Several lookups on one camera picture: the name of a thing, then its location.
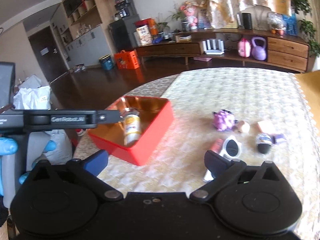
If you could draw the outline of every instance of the dark door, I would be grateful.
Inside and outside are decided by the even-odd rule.
[[[52,82],[67,71],[50,27],[33,34],[29,37],[29,41],[40,68],[49,82]]]

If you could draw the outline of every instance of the wooden floor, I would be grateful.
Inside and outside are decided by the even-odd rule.
[[[182,57],[153,58],[146,61],[145,67],[141,66],[136,70],[113,68],[105,71],[101,68],[93,68],[68,74],[51,84],[54,94],[53,108],[105,109],[125,93],[147,82],[187,70],[214,67],[242,67],[242,62],[220,59],[202,62],[189,59],[189,65],[186,66]],[[246,67],[295,73],[295,71],[256,63],[246,63]]]

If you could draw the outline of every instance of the pink box on floor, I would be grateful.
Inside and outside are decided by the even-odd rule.
[[[193,59],[194,60],[205,61],[205,62],[208,62],[208,61],[212,60],[211,57],[194,57]]]

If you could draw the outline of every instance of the pink bag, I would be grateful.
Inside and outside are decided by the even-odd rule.
[[[238,43],[238,53],[240,57],[250,57],[251,43],[245,38],[242,38]]]

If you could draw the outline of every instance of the blue trash bin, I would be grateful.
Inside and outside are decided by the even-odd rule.
[[[99,58],[99,62],[100,62],[101,67],[104,70],[110,70],[114,66],[110,55],[105,55],[105,56]]]

